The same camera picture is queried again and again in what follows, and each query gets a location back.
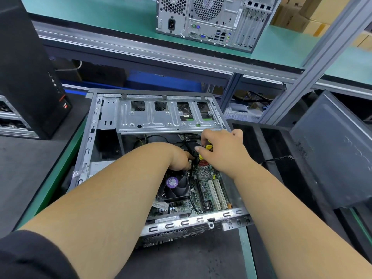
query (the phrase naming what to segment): person's left arm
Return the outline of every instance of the person's left arm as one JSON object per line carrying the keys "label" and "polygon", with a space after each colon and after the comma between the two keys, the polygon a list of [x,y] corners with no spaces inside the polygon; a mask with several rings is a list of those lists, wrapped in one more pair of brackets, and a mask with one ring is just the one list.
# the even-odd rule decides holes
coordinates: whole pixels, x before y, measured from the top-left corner
{"label": "person's left arm", "polygon": [[55,201],[21,230],[53,242],[80,279],[114,278],[132,253],[165,171],[188,170],[189,158],[175,145],[141,146]]}

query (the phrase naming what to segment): purple fan sticker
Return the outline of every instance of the purple fan sticker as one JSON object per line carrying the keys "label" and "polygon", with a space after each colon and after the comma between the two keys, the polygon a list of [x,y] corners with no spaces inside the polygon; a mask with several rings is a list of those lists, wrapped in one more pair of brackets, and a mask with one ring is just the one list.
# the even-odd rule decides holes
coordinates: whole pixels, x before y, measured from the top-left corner
{"label": "purple fan sticker", "polygon": [[177,185],[178,185],[178,180],[177,178],[175,177],[169,177],[166,181],[165,181],[165,184],[169,187],[169,188],[176,188]]}

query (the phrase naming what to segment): white pci slot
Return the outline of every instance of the white pci slot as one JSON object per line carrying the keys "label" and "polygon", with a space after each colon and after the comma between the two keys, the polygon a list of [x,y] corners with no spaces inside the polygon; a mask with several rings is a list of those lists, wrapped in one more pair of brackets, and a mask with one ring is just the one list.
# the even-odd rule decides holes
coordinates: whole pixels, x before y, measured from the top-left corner
{"label": "white pci slot", "polygon": [[227,209],[227,203],[226,203],[226,199],[224,196],[224,192],[222,192],[220,181],[218,179],[215,179],[213,181],[214,181],[214,186],[216,187],[218,198],[221,201],[221,207],[223,209]]}
{"label": "white pci slot", "polygon": [[218,201],[217,193],[216,193],[216,190],[213,186],[212,180],[208,180],[208,185],[209,185],[209,190],[211,191],[211,194],[212,194],[212,199],[213,199],[214,205],[215,205],[216,209],[218,211],[220,211],[221,210],[221,205],[220,205],[220,202]]}

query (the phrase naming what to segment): black sleeve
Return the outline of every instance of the black sleeve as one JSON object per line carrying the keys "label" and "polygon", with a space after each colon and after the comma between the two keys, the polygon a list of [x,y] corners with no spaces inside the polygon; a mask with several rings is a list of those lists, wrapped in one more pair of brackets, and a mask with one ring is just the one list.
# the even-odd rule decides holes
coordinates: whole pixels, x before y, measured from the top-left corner
{"label": "black sleeve", "polygon": [[78,279],[59,248],[43,236],[15,231],[0,239],[0,278]]}

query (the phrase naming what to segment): person's right hand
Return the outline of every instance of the person's right hand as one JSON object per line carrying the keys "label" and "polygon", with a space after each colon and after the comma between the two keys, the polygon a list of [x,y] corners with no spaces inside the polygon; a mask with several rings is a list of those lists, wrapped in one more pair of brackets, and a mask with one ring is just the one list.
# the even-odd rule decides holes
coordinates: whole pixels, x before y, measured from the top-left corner
{"label": "person's right hand", "polygon": [[214,168],[235,179],[239,173],[254,162],[243,145],[243,132],[235,129],[231,133],[226,130],[212,131],[205,129],[202,133],[202,145],[211,141],[213,152],[196,146],[195,150]]}

